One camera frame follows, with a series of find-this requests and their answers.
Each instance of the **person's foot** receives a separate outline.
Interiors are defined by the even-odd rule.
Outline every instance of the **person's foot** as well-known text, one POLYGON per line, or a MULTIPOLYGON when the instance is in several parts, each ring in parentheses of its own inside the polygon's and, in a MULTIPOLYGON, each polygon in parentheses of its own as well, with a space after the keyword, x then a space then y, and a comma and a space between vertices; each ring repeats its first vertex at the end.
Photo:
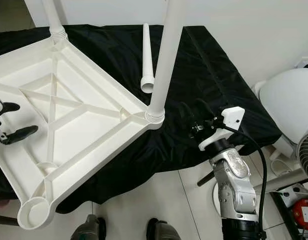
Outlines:
POLYGON ((159 222, 157 218, 151 218, 147 223, 146 240, 153 240, 155 234, 155 225, 159 222))
POLYGON ((99 217, 98 219, 98 240, 105 240, 106 238, 106 222, 105 219, 99 217))

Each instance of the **red device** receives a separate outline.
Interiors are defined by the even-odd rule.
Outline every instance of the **red device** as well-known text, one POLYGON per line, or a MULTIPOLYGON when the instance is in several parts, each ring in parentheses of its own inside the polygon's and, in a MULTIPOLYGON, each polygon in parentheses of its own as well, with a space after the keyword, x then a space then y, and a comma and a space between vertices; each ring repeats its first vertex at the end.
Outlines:
POLYGON ((308 198, 298 200, 293 206, 295 222, 308 230, 308 198))

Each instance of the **black tablecloth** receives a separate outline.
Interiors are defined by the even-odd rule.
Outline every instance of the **black tablecloth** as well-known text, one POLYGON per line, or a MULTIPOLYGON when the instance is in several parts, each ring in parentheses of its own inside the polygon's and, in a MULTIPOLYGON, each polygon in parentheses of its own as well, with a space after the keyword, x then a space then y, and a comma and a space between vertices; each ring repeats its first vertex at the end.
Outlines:
MULTIPOLYGON (((142 77, 141 25, 65 26, 72 44, 145 104, 150 94, 140 89, 142 77)), ((153 68, 156 69, 163 27, 150 26, 153 68)), ((0 33, 0 55, 50 36, 47 27, 0 33)), ((197 144, 180 125, 178 106, 193 106, 196 98, 208 102, 211 110, 240 106, 245 109, 241 131, 260 146, 274 143, 281 132, 256 99, 226 53, 204 26, 184 27, 166 100, 166 117, 158 130, 149 130, 91 177, 57 208, 60 213, 74 210, 84 201, 102 204, 147 181, 154 173, 195 166, 206 160, 197 144)), ((233 135, 234 145, 245 145, 240 154, 256 149, 241 136, 233 135)), ((0 170, 0 198, 15 197, 0 170)))

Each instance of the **white plastic leg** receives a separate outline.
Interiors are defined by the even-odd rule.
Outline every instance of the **white plastic leg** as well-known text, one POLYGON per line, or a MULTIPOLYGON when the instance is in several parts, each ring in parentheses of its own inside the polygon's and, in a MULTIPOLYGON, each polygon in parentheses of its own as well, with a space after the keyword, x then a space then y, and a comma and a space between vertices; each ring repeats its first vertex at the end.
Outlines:
POLYGON ((281 152, 275 149, 275 151, 269 156, 269 160, 274 161, 279 157, 279 155, 281 155, 281 152))
POLYGON ((140 89, 150 94, 153 92, 154 86, 154 74, 152 64, 152 51, 151 51, 151 39, 150 28, 147 23, 143 25, 143 77, 140 81, 140 89))
POLYGON ((159 49, 150 105, 145 114, 152 123, 164 121, 164 105, 168 95, 172 72, 183 30, 185 0, 169 0, 164 22, 164 30, 159 49))
MULTIPOLYGON (((268 181, 266 184, 266 192, 275 191, 277 189, 295 184, 305 179, 307 179, 307 176, 304 174, 303 170, 299 168, 290 173, 284 174, 280 177, 268 181)), ((254 187, 254 190, 257 194, 261 192, 261 189, 262 184, 259 184, 254 187)))
POLYGON ((42 0, 46 16, 49 22, 49 31, 55 42, 66 39, 67 34, 61 24, 54 0, 42 0))

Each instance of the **floor tile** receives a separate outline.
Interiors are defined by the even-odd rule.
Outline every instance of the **floor tile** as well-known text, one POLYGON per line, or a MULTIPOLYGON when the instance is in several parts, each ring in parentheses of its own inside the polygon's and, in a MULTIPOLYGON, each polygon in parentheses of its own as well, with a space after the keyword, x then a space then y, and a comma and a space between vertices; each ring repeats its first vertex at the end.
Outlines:
POLYGON ((252 184, 252 186, 257 186, 257 185, 261 184, 262 183, 262 177, 261 177, 259 171, 257 170, 257 168, 255 167, 254 162, 252 161, 250 156, 243 156, 242 158, 246 162, 246 164, 248 165, 249 172, 250 172, 249 180, 250 180, 250 183, 252 184))
POLYGON ((29 29, 33 29, 35 28, 35 24, 33 22, 33 20, 30 21, 30 24, 29 24, 29 29))
MULTIPOLYGON (((0 208, 0 215, 15 217, 20 203, 14 200, 5 208, 0 208)), ((0 225, 0 240, 70 240, 75 229, 86 221, 92 213, 92 203, 87 201, 69 214, 56 213, 53 221, 45 228, 24 230, 18 226, 0 225)))
MULTIPOLYGON (((272 146, 266 146, 266 147, 262 147, 262 151, 265 156, 266 164, 267 164, 267 181, 270 181, 277 177, 271 169, 271 160, 270 160, 270 156, 272 152, 274 151, 274 148, 272 146)), ((259 153, 255 151, 249 156, 252 159, 261 177, 263 177, 263 165, 262 165, 262 161, 261 161, 261 157, 259 153)), ((282 154, 279 156, 279 159, 284 161, 289 166, 289 168, 291 168, 292 170, 296 170, 300 167, 300 165, 297 163, 295 159, 289 159, 282 154)), ((278 174, 281 173, 282 171, 288 170, 288 168, 280 162, 274 163, 274 168, 275 168, 276 173, 278 174)))
POLYGON ((179 170, 200 239, 223 239, 221 217, 213 204, 215 178, 198 187, 197 182, 212 171, 205 161, 195 167, 179 170))
POLYGON ((0 10, 0 32, 28 29, 32 18, 27 8, 0 10))
MULTIPOLYGON (((259 212, 259 205, 257 205, 256 212, 259 212)), ((271 195, 269 193, 265 194, 264 202, 264 214, 263 214, 263 229, 269 229, 276 225, 284 223, 281 214, 276 207, 271 195)))
POLYGON ((292 240, 285 224, 281 224, 266 230, 267 240, 292 240))
POLYGON ((181 239, 199 239, 178 171, 156 173, 132 191, 93 203, 93 212, 106 220, 106 240, 144 240, 153 217, 171 224, 181 239))
POLYGON ((0 0, 0 10, 27 8, 24 0, 0 0))

